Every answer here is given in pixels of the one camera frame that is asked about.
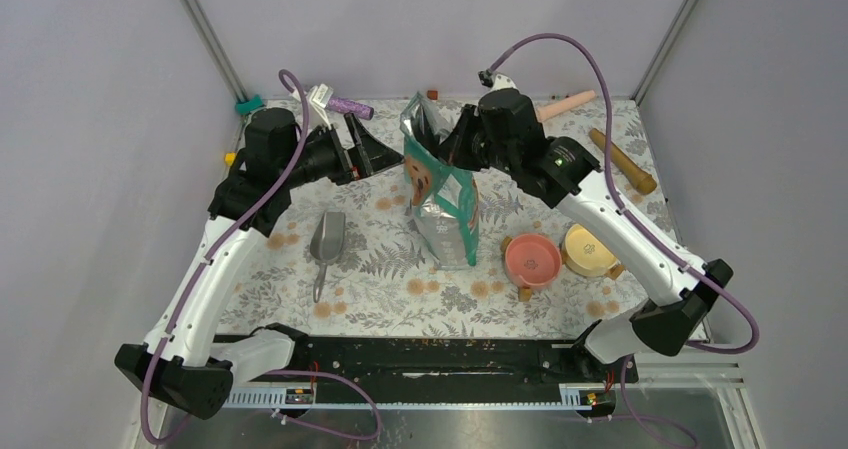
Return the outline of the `green dog food bag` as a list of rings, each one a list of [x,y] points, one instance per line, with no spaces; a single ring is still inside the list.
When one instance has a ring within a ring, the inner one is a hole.
[[[472,173],[439,155],[453,124],[434,101],[415,94],[401,112],[404,173],[417,231],[442,269],[477,264],[479,191]]]

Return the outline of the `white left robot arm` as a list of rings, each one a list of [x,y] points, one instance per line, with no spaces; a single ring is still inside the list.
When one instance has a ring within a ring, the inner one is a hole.
[[[276,370],[296,380],[309,370],[304,333],[275,323],[230,343],[215,341],[219,320],[248,256],[269,240],[293,189],[327,178],[345,185],[400,165],[402,154],[373,136],[356,115],[336,129],[300,127],[283,108],[253,114],[226,178],[217,186],[191,269],[141,344],[123,344],[115,366],[142,393],[199,419],[215,415],[232,388]]]

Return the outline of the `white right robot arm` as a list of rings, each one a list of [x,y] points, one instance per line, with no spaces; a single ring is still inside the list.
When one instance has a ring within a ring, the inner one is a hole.
[[[662,234],[579,142],[546,135],[531,100],[514,88],[465,106],[438,156],[462,169],[509,175],[523,192],[587,229],[645,289],[640,306],[580,336],[573,365],[583,379],[601,379],[626,355],[677,355],[733,275],[724,261],[706,262]]]

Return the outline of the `pink pet bowl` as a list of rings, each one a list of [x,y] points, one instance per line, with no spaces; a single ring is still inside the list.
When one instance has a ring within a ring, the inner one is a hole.
[[[557,279],[563,267],[561,250],[541,234],[507,236],[500,250],[507,278],[520,288],[541,291]]]

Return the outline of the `yellow pet bowl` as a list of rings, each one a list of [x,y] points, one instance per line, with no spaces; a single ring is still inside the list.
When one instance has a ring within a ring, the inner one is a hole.
[[[624,265],[599,239],[586,228],[573,224],[561,243],[564,264],[574,273],[586,278],[606,277],[616,280]]]

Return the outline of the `purple glitter microphone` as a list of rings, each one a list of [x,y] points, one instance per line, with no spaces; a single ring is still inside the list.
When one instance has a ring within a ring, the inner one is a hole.
[[[334,90],[325,84],[313,86],[310,89],[309,97],[311,101],[324,111],[339,114],[352,113],[363,120],[371,120],[374,116],[373,107],[354,100],[338,97],[334,94]]]

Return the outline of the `pink toy stick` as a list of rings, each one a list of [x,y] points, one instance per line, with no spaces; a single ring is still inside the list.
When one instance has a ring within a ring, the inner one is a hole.
[[[596,97],[597,94],[594,90],[587,90],[565,97],[561,100],[556,100],[547,105],[537,107],[537,120],[540,123],[544,123],[554,117],[557,117],[584,104],[587,104],[594,100]]]

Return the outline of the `grey plastic scoop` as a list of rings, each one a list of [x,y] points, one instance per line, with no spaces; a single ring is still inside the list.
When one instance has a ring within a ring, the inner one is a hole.
[[[317,263],[318,271],[313,285],[313,302],[319,303],[328,267],[341,255],[345,243],[346,214],[326,211],[312,236],[309,250]]]

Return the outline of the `floral table mat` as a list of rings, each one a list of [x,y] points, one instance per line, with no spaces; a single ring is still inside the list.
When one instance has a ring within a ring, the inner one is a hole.
[[[417,232],[402,168],[344,186],[320,180],[297,188],[269,240],[236,277],[219,332],[282,323],[312,335],[571,339],[644,299],[630,272],[612,280],[563,270],[520,301],[503,269],[502,240],[538,233],[557,242],[571,222],[502,173],[481,172],[475,180],[478,262],[458,270],[440,268]],[[345,243],[314,303],[318,267],[309,246],[326,211],[346,214]]]

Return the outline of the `teal clip in corner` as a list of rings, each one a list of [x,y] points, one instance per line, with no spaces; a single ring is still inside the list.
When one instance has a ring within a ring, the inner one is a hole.
[[[256,111],[264,106],[264,101],[259,95],[254,95],[253,97],[238,102],[235,105],[235,111],[239,116],[247,116],[248,114]]]

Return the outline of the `brown wooden rolling pin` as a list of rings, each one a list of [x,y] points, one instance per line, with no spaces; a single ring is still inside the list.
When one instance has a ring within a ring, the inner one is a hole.
[[[658,187],[655,178],[647,171],[638,166],[627,154],[625,154],[615,143],[611,143],[610,157],[606,156],[606,137],[598,129],[589,130],[590,140],[604,152],[604,162],[610,161],[627,179],[625,185],[627,195],[638,193],[640,196],[652,194]]]

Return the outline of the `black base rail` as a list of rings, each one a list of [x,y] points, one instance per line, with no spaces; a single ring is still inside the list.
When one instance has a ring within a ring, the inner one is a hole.
[[[375,402],[390,405],[518,406],[559,403],[560,388],[604,389],[635,383],[634,362],[601,364],[569,340],[435,339],[305,336],[297,340],[289,375],[261,382],[303,382],[322,404],[353,404],[346,385],[313,376],[344,377]]]

